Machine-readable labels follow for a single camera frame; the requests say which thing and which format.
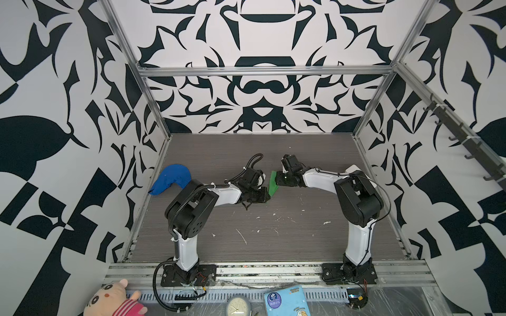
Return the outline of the green square paper sheet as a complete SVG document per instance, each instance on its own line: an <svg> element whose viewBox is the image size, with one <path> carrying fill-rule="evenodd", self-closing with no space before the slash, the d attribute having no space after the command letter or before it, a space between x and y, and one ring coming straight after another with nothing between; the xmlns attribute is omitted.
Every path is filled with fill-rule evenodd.
<svg viewBox="0 0 506 316"><path fill-rule="evenodd" d="M278 173L276 171L272 171L270 175L268 194L270 195L271 198L274 196L274 194L277 192L279 188L278 184L276 183L277 174Z"/></svg>

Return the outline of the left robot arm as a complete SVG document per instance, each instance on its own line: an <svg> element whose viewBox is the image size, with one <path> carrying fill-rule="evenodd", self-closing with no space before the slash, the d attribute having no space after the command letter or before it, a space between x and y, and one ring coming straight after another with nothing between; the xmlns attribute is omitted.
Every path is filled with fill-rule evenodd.
<svg viewBox="0 0 506 316"><path fill-rule="evenodd" d="M265 187L266 175L259 169L246 167L240 175L224 184L203 184L191 180L166 209L169 233L175 243L173 269L189 283L196 279L199 268L198 234L211 212L221 205L264 204L270 200Z"/></svg>

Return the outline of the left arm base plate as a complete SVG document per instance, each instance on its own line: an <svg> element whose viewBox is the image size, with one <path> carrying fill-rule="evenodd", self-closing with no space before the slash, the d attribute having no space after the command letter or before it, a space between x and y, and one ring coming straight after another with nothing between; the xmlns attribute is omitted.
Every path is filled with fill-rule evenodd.
<svg viewBox="0 0 506 316"><path fill-rule="evenodd" d="M217 265L200 265L197 263L189 271L184 271L176 263L163 268L162 287L179 287L192 285L205 287L216 280Z"/></svg>

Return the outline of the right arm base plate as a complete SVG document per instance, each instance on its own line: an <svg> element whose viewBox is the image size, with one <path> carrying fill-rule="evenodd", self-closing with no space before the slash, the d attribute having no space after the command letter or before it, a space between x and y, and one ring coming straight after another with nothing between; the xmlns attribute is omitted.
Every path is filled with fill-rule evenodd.
<svg viewBox="0 0 506 316"><path fill-rule="evenodd" d="M376 284L378 278L371 260L360 266L346 261L345 263L323 263L321 267L321 278L328 285Z"/></svg>

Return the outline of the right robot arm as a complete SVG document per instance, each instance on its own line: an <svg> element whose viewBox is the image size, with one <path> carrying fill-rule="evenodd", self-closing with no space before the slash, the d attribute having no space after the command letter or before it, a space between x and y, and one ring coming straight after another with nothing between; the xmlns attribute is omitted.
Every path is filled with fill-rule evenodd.
<svg viewBox="0 0 506 316"><path fill-rule="evenodd" d="M341 211L349 222L348 244L343 256L343 274L362 275L372 266L372 235L385 203L378 185L357 166L345 172L308 167L295 155L284 155L282 169L270 177L270 188L277 186L316 188L337 196Z"/></svg>

